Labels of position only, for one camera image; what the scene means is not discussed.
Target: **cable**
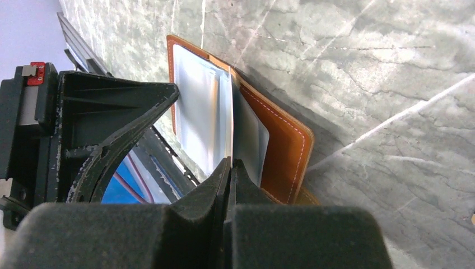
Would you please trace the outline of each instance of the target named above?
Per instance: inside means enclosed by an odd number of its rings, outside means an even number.
[[[137,168],[135,162],[133,161],[133,159],[132,159],[130,153],[127,153],[127,159],[131,162],[132,168],[133,168],[133,170],[135,171],[135,173],[136,173],[137,176],[138,176],[138,180],[139,180],[140,183],[142,184],[143,189],[145,189],[145,195],[147,196],[148,200],[149,200],[151,203],[155,203],[155,200],[153,200],[152,193],[150,192],[150,189],[148,188],[147,184],[145,183],[145,180],[143,180],[142,175],[141,175],[140,172],[138,171],[138,168]]]
[[[127,183],[117,172],[114,172],[114,178],[140,203],[148,203]]]

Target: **red component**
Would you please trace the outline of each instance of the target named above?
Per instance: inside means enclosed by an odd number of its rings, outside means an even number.
[[[31,62],[31,66],[36,66],[36,76],[28,77],[26,84],[28,86],[39,86],[44,81],[44,70],[46,64],[44,62]]]

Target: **open book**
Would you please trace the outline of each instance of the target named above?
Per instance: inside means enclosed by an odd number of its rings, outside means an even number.
[[[183,150],[210,175],[225,157],[275,201],[294,203],[313,148],[307,126],[244,81],[228,64],[167,36],[170,82],[180,91],[173,128]]]

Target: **blue object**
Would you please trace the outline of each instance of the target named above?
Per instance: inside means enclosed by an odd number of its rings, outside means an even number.
[[[125,182],[127,182],[141,197],[143,197],[142,191],[123,161],[120,163],[116,171]],[[122,187],[116,178],[112,177],[107,189],[105,190],[101,203],[139,203],[139,201]]]

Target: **stone surface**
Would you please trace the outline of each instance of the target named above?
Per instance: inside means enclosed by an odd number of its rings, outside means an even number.
[[[169,33],[234,64],[314,131],[304,184],[375,215],[396,268],[473,267],[472,0],[62,5],[116,76],[168,81]]]

